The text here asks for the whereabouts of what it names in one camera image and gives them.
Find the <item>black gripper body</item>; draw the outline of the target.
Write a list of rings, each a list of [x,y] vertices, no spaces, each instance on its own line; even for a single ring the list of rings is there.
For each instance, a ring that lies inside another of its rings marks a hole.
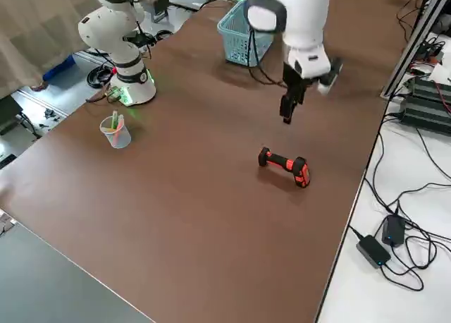
[[[287,91],[307,89],[312,85],[311,79],[304,79],[286,62],[283,63],[283,82]]]

